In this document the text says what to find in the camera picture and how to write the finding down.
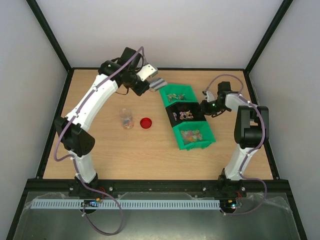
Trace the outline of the metal scoop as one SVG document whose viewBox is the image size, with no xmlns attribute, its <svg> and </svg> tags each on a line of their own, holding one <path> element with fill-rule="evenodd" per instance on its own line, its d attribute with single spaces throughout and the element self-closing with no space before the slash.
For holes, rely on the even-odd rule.
<svg viewBox="0 0 320 240">
<path fill-rule="evenodd" d="M 151 79 L 149 81 L 149 91 L 156 92 L 161 88 L 165 87 L 167 84 L 168 84 L 167 81 L 165 81 L 161 77 Z"/>
</svg>

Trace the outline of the black bin with swirl lollipops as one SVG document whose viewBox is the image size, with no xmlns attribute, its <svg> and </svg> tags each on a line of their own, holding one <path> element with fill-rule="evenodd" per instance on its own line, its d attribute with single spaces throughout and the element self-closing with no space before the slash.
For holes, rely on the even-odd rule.
<svg viewBox="0 0 320 240">
<path fill-rule="evenodd" d="M 198 102 L 175 102 L 165 110 L 172 128 L 182 123 L 206 121 Z"/>
</svg>

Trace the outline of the clear plastic cup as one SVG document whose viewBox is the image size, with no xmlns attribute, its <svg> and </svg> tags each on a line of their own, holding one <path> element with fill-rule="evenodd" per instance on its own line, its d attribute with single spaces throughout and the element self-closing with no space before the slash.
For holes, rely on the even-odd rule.
<svg viewBox="0 0 320 240">
<path fill-rule="evenodd" d="M 134 120 L 132 112 L 127 108 L 122 108 L 119 111 L 119 117 L 121 120 L 122 127 L 126 130 L 130 130 L 134 127 Z"/>
</svg>

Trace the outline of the green bin with lollipops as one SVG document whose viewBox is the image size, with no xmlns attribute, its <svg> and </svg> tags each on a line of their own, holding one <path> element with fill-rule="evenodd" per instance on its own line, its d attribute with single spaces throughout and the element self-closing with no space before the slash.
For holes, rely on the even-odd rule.
<svg viewBox="0 0 320 240">
<path fill-rule="evenodd" d="M 197 102 L 197 97 L 190 85 L 167 84 L 159 90 L 164 107 L 175 103 Z"/>
</svg>

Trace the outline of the green bin with gummies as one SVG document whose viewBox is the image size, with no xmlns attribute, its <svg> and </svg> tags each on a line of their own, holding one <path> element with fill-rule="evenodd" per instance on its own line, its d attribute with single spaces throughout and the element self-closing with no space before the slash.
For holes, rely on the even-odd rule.
<svg viewBox="0 0 320 240">
<path fill-rule="evenodd" d="M 207 121 L 183 122 L 172 130 L 180 150 L 205 149 L 216 142 Z"/>
</svg>

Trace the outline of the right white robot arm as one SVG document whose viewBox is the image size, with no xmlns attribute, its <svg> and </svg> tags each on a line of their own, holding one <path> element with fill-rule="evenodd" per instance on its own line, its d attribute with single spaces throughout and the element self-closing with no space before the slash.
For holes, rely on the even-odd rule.
<svg viewBox="0 0 320 240">
<path fill-rule="evenodd" d="M 218 84 L 217 97 L 206 88 L 205 99 L 200 103 L 201 112 L 206 116 L 217 117 L 228 111 L 236 113 L 233 155 L 217 180 L 217 191 L 229 196 L 242 190 L 245 170 L 254 156 L 269 139 L 269 109 L 247 100 L 240 91 L 232 91 L 231 83 Z"/>
</svg>

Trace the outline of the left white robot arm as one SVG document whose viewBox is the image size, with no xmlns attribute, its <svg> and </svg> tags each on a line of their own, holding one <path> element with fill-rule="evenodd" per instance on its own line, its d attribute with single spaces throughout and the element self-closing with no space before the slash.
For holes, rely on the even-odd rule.
<svg viewBox="0 0 320 240">
<path fill-rule="evenodd" d="M 76 107 L 54 121 L 58 142 L 68 151 L 66 157 L 73 161 L 75 176 L 84 184 L 97 177 L 91 155 L 95 139 L 88 130 L 102 106 L 121 86 L 137 96 L 150 87 L 146 78 L 141 76 L 144 70 L 136 71 L 140 61 L 145 61 L 144 48 L 126 47 L 121 57 L 102 63 L 93 84 Z"/>
</svg>

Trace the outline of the red round lid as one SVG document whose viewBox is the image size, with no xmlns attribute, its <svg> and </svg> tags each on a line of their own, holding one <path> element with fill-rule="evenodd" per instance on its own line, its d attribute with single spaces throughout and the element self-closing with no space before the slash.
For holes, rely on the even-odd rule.
<svg viewBox="0 0 320 240">
<path fill-rule="evenodd" d="M 143 129 L 149 129 L 152 126 L 152 120 L 148 117 L 144 117 L 140 120 L 139 124 Z"/>
</svg>

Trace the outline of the black aluminium rail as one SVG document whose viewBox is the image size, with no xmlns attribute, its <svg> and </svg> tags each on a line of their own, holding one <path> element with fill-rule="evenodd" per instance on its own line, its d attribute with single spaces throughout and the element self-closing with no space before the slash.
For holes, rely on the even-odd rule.
<svg viewBox="0 0 320 240">
<path fill-rule="evenodd" d="M 93 185 L 103 189 L 114 198 L 125 193 L 186 193 L 192 197 L 226 199 L 235 198 L 240 193 L 286 193 L 291 194 L 287 180 L 265 180 L 265 185 L 258 180 L 241 180 L 220 183 L 218 180 L 103 180 Z M 29 179 L 23 194 L 29 192 L 62 192 L 70 197 L 91 198 L 99 194 L 87 190 L 77 180 L 72 179 Z"/>
</svg>

